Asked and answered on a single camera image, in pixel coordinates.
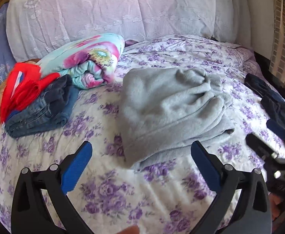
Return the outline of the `person's left hand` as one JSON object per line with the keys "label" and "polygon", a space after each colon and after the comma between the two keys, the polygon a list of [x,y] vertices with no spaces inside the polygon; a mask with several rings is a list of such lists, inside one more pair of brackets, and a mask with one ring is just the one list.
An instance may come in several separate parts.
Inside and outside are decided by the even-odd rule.
{"label": "person's left hand", "polygon": [[139,233],[140,233],[139,227],[137,225],[133,225],[118,232],[117,234],[139,234]]}

